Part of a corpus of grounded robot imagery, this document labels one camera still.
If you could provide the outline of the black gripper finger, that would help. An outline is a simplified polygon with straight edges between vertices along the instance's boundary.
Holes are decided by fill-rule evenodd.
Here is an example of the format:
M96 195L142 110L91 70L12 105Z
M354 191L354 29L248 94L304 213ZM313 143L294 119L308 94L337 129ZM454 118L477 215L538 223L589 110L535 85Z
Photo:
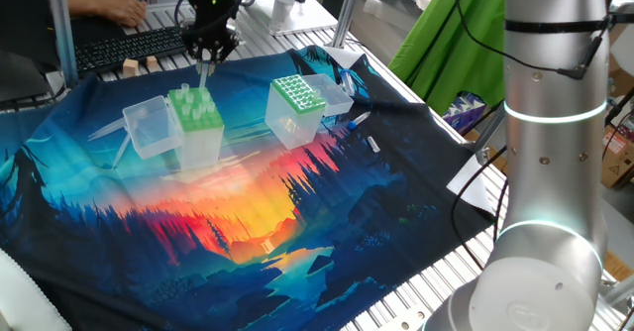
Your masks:
M198 73L202 72L202 52L199 48L199 37L190 34L192 26L189 24L180 25L180 35L183 43L186 47L188 54L194 59L196 70Z
M236 28L227 26L220 40L215 42L209 50L210 59L207 74L211 75L215 70L215 66L224 62L239 44L239 34Z

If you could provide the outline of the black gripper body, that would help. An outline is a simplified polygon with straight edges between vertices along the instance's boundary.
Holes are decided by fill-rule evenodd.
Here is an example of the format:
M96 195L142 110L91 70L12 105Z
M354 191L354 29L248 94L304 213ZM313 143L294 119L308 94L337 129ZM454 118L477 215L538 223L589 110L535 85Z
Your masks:
M195 11L193 28L201 29L221 19L234 7L236 0L190 0Z

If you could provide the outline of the person bare hand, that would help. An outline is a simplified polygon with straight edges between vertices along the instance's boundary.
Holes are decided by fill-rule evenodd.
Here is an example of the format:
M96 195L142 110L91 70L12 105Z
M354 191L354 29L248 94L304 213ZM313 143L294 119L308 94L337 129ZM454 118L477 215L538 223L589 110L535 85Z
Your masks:
M109 21L134 28L146 18L147 4L139 0L101 0L98 13Z

